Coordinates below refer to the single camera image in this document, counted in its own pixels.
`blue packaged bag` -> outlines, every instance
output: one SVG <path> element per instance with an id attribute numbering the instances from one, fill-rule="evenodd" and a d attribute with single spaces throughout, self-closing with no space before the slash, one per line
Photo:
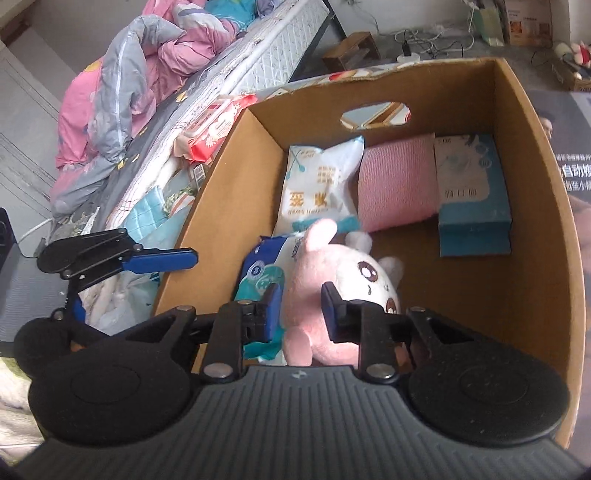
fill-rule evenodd
<path id="1" fill-rule="evenodd" d="M 271 283 L 277 283 L 283 293 L 287 281 L 291 279 L 302 238 L 302 233 L 261 237 L 261 242 L 244 260 L 235 300 L 260 300 Z M 257 358 L 261 362 L 274 360 L 281 350 L 282 338 L 280 321 L 270 343 L 252 342 L 245 345 L 244 358 Z"/>

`pink towel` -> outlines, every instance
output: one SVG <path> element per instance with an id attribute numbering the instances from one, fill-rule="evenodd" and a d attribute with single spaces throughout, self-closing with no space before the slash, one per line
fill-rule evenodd
<path id="1" fill-rule="evenodd" d="M 359 220 L 366 232 L 422 222 L 439 211 L 434 134 L 365 149 Z"/>

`plush toy ear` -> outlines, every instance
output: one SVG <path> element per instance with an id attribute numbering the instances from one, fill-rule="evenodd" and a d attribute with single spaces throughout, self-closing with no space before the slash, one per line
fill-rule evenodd
<path id="1" fill-rule="evenodd" d="M 345 245 L 349 248 L 354 248 L 364 254 L 371 251 L 374 241 L 366 232 L 349 232 L 345 236 Z"/>
<path id="2" fill-rule="evenodd" d="M 398 288 L 398 284 L 402 280 L 402 275 L 404 275 L 404 264 L 402 263 L 402 260 L 395 257 L 384 257 L 380 259 L 378 263 L 390 278 L 392 286 Z"/>
<path id="3" fill-rule="evenodd" d="M 334 220 L 323 218 L 314 222 L 304 235 L 302 244 L 306 252 L 313 252 L 326 247 L 336 235 L 337 226 Z"/>

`red snack package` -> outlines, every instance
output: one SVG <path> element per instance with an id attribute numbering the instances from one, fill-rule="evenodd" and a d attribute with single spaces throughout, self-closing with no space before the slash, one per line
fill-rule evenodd
<path id="1" fill-rule="evenodd" d="M 256 95 L 220 95 L 174 141 L 173 153 L 189 162 L 207 163 L 222 144 L 238 114 L 256 103 Z"/>

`blue box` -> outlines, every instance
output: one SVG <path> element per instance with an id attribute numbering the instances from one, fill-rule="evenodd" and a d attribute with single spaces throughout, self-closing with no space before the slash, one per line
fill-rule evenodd
<path id="1" fill-rule="evenodd" d="M 435 139 L 442 257 L 508 255 L 511 208 L 491 135 Z"/>

